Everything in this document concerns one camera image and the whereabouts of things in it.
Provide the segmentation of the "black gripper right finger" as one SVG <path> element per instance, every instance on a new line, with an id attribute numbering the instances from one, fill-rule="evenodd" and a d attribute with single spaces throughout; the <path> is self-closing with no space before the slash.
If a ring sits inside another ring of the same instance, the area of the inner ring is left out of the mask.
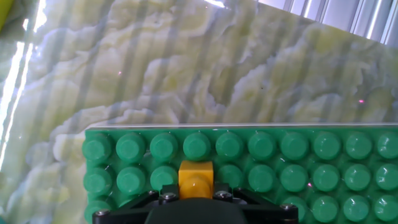
<path id="1" fill-rule="evenodd" d="M 295 205 L 272 203 L 248 189 L 216 183 L 213 199 L 218 202 L 217 223 L 299 223 L 299 210 Z"/>

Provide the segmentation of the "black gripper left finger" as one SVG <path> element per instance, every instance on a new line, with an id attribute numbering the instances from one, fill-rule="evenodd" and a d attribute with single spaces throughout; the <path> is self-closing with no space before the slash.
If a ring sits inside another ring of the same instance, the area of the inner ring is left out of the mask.
<path id="1" fill-rule="evenodd" d="M 145 223 L 153 209 L 178 200 L 178 185 L 164 185 L 160 191 L 144 192 L 116 210 L 102 208 L 95 211 L 91 216 L 91 222 L 92 224 Z"/>

